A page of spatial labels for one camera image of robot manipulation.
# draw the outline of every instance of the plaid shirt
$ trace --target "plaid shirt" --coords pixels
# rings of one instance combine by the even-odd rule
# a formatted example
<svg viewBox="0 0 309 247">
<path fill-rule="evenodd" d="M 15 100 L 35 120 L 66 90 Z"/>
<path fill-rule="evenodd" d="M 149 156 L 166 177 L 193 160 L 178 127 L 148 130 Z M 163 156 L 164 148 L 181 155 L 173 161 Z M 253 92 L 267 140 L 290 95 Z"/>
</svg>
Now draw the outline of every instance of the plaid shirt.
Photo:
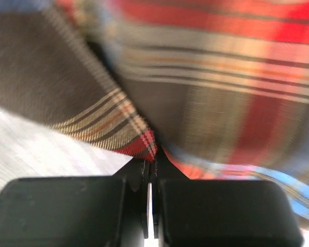
<svg viewBox="0 0 309 247">
<path fill-rule="evenodd" d="M 309 227 L 309 1 L 11 2 L 0 105 L 152 160 L 138 109 L 189 178 L 275 181 Z"/>
</svg>

